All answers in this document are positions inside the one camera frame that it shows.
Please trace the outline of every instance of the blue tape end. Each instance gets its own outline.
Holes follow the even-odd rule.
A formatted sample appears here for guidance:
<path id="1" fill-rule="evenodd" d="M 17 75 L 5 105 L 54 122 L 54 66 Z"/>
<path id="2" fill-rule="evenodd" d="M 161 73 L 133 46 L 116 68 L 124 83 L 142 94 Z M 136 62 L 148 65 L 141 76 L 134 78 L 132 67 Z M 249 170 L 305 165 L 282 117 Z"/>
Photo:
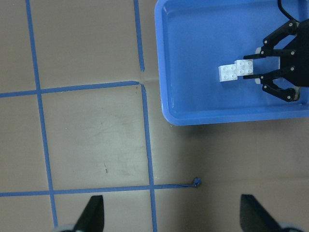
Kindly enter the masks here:
<path id="1" fill-rule="evenodd" d="M 200 179 L 200 178 L 195 178 L 194 179 L 194 183 L 193 183 L 193 186 L 194 187 L 198 187 L 198 186 L 200 186 L 202 184 L 202 180 Z"/>

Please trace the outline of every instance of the blue tray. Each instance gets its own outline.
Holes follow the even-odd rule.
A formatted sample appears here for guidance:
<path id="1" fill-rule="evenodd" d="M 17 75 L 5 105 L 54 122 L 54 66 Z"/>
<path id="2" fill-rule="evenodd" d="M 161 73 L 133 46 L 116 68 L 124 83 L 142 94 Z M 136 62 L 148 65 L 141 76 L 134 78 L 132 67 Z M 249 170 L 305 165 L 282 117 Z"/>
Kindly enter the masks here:
<path id="1" fill-rule="evenodd" d="M 296 19 L 309 17 L 306 0 L 283 1 Z M 254 54 L 262 40 L 287 22 L 276 0 L 159 0 L 155 27 L 163 115 L 174 125 L 309 116 L 309 92 L 287 103 L 254 80 L 219 82 L 218 66 Z M 287 37 L 278 47 L 287 44 Z M 254 61 L 254 73 L 278 68 L 278 58 Z M 280 78 L 281 87 L 292 86 Z"/>

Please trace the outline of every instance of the white lego brick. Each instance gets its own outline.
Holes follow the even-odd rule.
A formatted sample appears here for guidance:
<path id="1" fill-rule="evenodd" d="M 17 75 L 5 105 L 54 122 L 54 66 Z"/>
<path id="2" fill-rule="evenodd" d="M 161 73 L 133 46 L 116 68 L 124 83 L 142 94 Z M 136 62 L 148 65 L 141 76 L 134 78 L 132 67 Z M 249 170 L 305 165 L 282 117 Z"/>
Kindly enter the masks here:
<path id="1" fill-rule="evenodd" d="M 235 61 L 237 76 L 253 74 L 253 59 L 238 59 Z"/>
<path id="2" fill-rule="evenodd" d="M 220 82 L 237 80 L 236 64 L 219 66 L 219 78 Z"/>

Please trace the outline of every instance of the black cable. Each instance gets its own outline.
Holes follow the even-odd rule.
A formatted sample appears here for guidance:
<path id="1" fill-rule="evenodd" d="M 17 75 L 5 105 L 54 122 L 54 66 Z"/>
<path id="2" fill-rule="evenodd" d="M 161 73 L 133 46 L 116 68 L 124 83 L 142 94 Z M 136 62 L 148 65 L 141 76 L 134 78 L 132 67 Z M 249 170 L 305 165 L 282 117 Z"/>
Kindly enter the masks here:
<path id="1" fill-rule="evenodd" d="M 285 9 L 282 7 L 281 0 L 278 0 L 278 7 L 279 10 L 282 12 L 282 14 L 284 14 L 288 19 L 297 21 L 296 19 L 293 18 L 293 16 L 291 16 L 289 13 L 285 11 Z"/>

